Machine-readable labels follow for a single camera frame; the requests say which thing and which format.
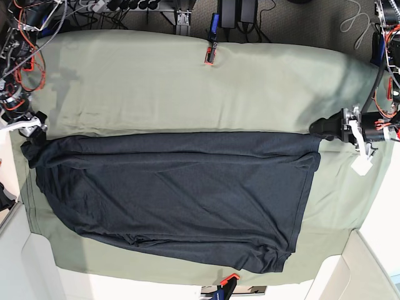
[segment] floor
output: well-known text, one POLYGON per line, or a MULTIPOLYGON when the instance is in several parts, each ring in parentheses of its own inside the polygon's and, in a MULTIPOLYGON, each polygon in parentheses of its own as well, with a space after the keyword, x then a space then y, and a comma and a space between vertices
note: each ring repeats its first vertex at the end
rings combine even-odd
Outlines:
MULTIPOLYGON (((339 30, 341 22, 351 18, 358 12, 358 5, 354 0, 312 0, 307 4, 293 4, 287 0, 259 0, 259 13, 262 12, 262 30, 274 43, 298 44, 319 48, 331 49, 352 55, 362 61, 369 62, 371 58, 371 41, 373 27, 370 26, 358 50, 354 49, 356 39, 368 26, 365 15, 358 17, 351 30, 342 33, 339 30)), ((378 19, 374 15, 373 0, 358 0, 361 12, 367 13, 372 22, 378 19)), ((206 39, 207 30, 211 22, 212 13, 217 11, 218 0, 197 0, 191 20, 191 36, 206 39)), ((123 23, 129 29, 154 31, 172 34, 173 26, 158 12, 146 13, 130 12, 123 23)), ((103 28, 110 28, 112 24, 104 22, 103 28)), ((92 25, 92 29, 100 28, 100 22, 92 25)), ((219 41, 226 41, 220 29, 217 35, 219 41)), ((252 32, 250 41, 256 41, 257 36, 252 32)), ((246 39, 237 29, 232 30, 230 42, 245 43, 246 39)))

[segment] red clamp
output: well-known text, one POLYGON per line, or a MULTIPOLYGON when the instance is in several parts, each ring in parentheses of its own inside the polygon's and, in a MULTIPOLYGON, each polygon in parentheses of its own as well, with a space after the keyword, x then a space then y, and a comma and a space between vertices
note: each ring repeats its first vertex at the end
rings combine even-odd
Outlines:
POLYGON ((26 65, 30 65, 30 67, 24 67, 22 70, 25 72, 31 72, 35 67, 35 58, 34 56, 31 58, 31 61, 27 62, 26 65))
POLYGON ((232 278, 236 278, 237 280, 239 280, 239 279, 240 279, 240 276, 237 275, 236 273, 233 273, 232 275, 229 275, 227 278, 225 278, 224 280, 222 280, 222 281, 220 282, 220 283, 221 283, 221 286, 226 285, 226 284, 228 283, 228 281, 231 280, 232 278))

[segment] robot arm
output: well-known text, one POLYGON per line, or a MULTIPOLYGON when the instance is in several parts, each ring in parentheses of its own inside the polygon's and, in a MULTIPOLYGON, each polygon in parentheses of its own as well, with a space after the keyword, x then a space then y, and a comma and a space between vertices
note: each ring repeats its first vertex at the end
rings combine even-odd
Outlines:
POLYGON ((309 131, 320 138, 355 145, 365 163, 370 163, 376 149, 372 142, 389 142, 391 136, 397 134, 400 139, 400 0, 375 0, 377 15, 381 23, 382 43, 384 51, 377 78, 363 107, 344 108, 329 119, 318 119, 311 124, 309 131), (384 70, 391 75, 388 100, 390 110, 383 110, 377 100, 376 93, 382 80, 384 70), (368 112, 370 105, 376 105, 376 112, 368 112))
MULTIPOLYGON (((53 37, 58 33, 65 19, 64 15, 53 37)), ((46 65, 36 46, 38 32, 43 30, 61 5, 61 0, 12 0, 7 4, 7 25, 3 29, 5 42, 0 52, 0 107, 4 111, 3 120, 7 125, 0 131, 18 129, 19 133, 34 144, 46 140, 47 116, 34 112, 31 93, 41 89, 46 81, 46 65), (37 86, 26 86, 23 76, 28 72, 40 74, 37 86)))

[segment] white wall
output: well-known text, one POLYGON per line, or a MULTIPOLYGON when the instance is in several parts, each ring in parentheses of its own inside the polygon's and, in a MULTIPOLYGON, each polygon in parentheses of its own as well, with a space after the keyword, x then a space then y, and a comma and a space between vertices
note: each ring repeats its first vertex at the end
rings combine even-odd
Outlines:
POLYGON ((400 142, 361 233, 390 276, 400 274, 400 142))

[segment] black t-shirt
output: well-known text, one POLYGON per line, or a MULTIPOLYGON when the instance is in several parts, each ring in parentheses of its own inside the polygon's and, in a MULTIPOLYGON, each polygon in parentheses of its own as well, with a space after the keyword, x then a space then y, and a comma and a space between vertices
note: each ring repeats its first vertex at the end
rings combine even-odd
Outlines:
POLYGON ((54 213, 81 236, 266 273, 296 249, 319 142, 200 132, 71 136, 22 151, 54 213))

